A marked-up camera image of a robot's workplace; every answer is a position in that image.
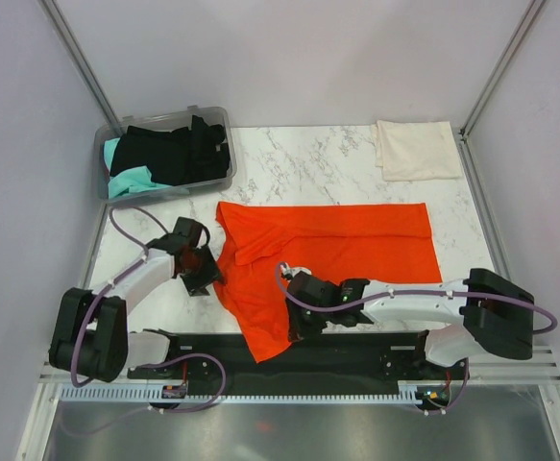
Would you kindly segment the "orange t-shirt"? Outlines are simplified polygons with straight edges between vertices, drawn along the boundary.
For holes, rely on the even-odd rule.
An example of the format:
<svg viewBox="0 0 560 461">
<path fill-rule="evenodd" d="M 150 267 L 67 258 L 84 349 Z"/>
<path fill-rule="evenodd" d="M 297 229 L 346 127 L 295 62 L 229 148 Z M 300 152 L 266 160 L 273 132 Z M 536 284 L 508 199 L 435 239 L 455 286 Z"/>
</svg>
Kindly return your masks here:
<svg viewBox="0 0 560 461">
<path fill-rule="evenodd" d="M 226 241 L 217 297 L 255 360 L 287 350 L 288 313 L 275 278 L 285 262 L 320 278 L 432 283 L 442 279 L 426 205 L 243 206 L 221 202 Z"/>
</svg>

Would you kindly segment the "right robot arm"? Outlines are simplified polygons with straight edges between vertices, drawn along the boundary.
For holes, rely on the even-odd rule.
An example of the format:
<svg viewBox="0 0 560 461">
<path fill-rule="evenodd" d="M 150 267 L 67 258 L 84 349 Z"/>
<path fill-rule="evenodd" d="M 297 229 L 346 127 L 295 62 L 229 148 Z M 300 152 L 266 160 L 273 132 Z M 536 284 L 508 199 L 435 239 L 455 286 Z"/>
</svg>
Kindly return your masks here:
<svg viewBox="0 0 560 461">
<path fill-rule="evenodd" d="M 533 354 L 533 296 L 487 269 L 446 282 L 345 279 L 335 284 L 306 268 L 281 264 L 276 282 L 285 298 L 292 341 L 320 334 L 330 324 L 434 323 L 435 329 L 419 334 L 411 356 L 414 371 L 426 378 L 476 355 L 525 361 Z"/>
</svg>

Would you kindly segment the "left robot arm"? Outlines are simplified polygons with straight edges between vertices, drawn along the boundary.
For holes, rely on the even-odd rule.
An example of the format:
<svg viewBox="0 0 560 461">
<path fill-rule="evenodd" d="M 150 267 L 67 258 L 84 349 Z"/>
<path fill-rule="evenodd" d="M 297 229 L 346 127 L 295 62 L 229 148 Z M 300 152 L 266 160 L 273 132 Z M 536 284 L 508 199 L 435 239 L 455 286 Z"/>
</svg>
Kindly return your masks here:
<svg viewBox="0 0 560 461">
<path fill-rule="evenodd" d="M 94 289 L 73 287 L 61 298 L 49 363 L 70 374 L 76 388 L 93 380 L 114 381 L 122 371 L 151 367 L 172 377 L 183 355 L 164 331 L 128 331 L 128 317 L 153 291 L 180 279 L 190 297 L 207 296 L 224 277 L 208 246 L 202 223 L 180 217 L 173 230 L 142 246 L 142 252 L 112 279 Z"/>
</svg>

